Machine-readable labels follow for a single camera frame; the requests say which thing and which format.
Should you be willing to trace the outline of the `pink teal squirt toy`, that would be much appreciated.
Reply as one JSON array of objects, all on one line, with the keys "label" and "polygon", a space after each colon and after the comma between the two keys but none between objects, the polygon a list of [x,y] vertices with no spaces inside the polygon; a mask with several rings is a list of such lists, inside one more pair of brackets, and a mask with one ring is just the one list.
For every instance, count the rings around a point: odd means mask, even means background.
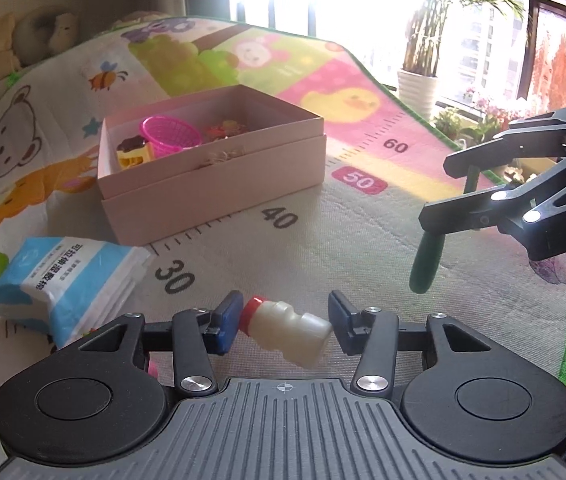
[{"label": "pink teal squirt toy", "polygon": [[153,376],[153,378],[158,378],[159,376],[158,366],[153,360],[149,360],[148,362],[147,373]]}]

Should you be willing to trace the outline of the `green toy crank handle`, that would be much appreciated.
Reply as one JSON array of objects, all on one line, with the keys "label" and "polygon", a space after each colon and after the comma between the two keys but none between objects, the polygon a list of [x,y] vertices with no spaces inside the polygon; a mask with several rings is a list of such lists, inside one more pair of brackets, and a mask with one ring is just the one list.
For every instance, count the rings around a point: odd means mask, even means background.
[{"label": "green toy crank handle", "polygon": [[470,218],[469,209],[461,209],[461,203],[440,200],[427,203],[421,216],[425,216],[427,228],[420,239],[410,274],[410,289],[424,294],[432,286],[438,271],[447,233],[476,228],[476,220]]}]

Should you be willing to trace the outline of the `small white yogurt bottle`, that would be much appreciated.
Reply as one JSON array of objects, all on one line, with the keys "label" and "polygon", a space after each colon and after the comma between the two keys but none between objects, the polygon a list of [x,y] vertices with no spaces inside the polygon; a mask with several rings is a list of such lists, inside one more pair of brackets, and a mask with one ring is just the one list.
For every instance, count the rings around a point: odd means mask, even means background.
[{"label": "small white yogurt bottle", "polygon": [[240,330],[266,351],[303,368],[319,363],[333,333],[330,322],[311,313],[297,313],[291,304],[258,296],[249,299],[240,315]]}]

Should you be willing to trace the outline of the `blue white tissue pack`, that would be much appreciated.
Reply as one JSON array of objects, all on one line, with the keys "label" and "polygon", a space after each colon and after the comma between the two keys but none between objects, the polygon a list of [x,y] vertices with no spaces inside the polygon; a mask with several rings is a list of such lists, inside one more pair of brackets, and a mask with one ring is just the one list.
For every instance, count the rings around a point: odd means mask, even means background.
[{"label": "blue white tissue pack", "polygon": [[121,312],[154,255],[79,237],[29,237],[0,276],[0,317],[65,347]]}]

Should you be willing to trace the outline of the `pink yellow toy cake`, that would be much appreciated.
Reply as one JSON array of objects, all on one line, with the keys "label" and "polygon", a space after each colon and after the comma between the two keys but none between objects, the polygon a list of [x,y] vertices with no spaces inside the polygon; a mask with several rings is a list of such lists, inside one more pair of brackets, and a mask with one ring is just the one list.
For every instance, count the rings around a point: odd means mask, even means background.
[{"label": "pink yellow toy cake", "polygon": [[116,155],[121,169],[129,169],[155,158],[152,144],[140,134],[120,142],[116,148]]}]

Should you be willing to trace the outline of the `red toy camera keychain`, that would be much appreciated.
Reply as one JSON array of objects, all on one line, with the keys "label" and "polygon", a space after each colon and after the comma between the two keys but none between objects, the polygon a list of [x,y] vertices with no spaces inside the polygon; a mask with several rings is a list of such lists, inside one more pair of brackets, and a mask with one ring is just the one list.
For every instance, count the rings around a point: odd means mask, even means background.
[{"label": "red toy camera keychain", "polygon": [[216,142],[232,138],[232,136],[238,136],[247,131],[248,129],[245,125],[236,122],[234,119],[227,119],[219,122],[217,125],[210,126],[206,130],[206,138],[209,142]]}]

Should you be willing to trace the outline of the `pink cardboard box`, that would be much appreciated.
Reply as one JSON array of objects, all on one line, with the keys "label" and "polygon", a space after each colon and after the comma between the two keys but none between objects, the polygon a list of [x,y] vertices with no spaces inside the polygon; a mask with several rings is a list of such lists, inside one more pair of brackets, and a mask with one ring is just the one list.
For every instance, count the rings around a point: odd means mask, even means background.
[{"label": "pink cardboard box", "polygon": [[[234,119],[248,131],[121,169],[118,144],[153,115],[182,119],[200,132]],[[97,183],[116,240],[141,246],[319,185],[325,154],[321,116],[239,84],[106,117]]]}]

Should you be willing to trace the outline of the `potted bamboo plant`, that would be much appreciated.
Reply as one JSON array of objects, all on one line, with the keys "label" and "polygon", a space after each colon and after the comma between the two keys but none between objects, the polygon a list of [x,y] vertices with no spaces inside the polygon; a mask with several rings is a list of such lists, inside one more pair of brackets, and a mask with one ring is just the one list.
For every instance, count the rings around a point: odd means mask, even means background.
[{"label": "potted bamboo plant", "polygon": [[422,0],[406,30],[404,58],[398,71],[398,96],[426,122],[434,112],[444,29],[454,6],[488,6],[499,13],[524,14],[522,0]]}]

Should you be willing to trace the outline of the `pink plastic toy basket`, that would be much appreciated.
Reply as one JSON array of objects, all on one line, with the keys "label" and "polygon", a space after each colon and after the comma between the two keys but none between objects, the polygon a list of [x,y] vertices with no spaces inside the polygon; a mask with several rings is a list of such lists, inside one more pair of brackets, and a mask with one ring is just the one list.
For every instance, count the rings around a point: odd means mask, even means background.
[{"label": "pink plastic toy basket", "polygon": [[202,144],[200,132],[184,120],[153,115],[140,123],[141,135],[152,148],[155,158],[181,153]]}]

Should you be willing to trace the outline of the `colourful cartoon play mat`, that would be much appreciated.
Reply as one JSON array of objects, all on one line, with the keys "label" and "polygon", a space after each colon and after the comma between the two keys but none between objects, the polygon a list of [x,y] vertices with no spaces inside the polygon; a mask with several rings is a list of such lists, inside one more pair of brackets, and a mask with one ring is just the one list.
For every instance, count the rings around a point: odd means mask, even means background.
[{"label": "colourful cartoon play mat", "polygon": [[[566,255],[460,233],[409,289],[420,208],[463,186],[450,151],[337,44],[118,27],[0,82],[0,274],[30,237],[116,240],[154,257],[124,304],[151,320],[232,289],[322,316],[340,289],[410,321],[447,312],[566,382]],[[53,349],[0,318],[0,385]]]}]

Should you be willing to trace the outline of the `grey neck pillow bear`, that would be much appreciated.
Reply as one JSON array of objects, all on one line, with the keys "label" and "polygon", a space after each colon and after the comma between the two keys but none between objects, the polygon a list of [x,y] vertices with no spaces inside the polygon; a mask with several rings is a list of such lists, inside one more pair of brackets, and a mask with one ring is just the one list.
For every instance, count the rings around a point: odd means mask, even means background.
[{"label": "grey neck pillow bear", "polygon": [[78,39],[77,14],[62,6],[42,6],[16,24],[13,50],[21,66],[30,66],[69,50]]}]

